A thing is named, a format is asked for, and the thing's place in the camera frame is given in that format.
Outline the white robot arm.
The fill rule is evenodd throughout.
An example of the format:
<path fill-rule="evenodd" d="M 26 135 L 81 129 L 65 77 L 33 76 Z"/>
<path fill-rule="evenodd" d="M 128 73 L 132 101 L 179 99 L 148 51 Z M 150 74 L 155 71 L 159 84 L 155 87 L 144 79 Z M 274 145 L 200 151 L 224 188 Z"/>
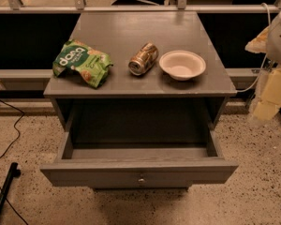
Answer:
<path fill-rule="evenodd" d="M 269 121 L 281 109 L 281 11 L 244 48 L 251 53 L 265 53 L 268 59 L 277 64 L 277 68 L 270 72 L 253 109 L 254 117 L 260 121 Z"/>

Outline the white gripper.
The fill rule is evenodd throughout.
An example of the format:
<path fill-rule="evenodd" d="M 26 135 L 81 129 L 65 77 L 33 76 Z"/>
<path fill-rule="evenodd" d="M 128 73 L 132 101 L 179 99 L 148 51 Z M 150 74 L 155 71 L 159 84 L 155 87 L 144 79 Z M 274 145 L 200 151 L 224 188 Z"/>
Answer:
<path fill-rule="evenodd" d="M 244 49 L 251 53 L 266 53 L 268 33 L 269 27 L 264 28 Z M 265 83 L 259 86 L 256 99 L 252 111 L 255 120 L 267 122 L 278 114 L 281 109 L 281 65 L 266 76 Z"/>

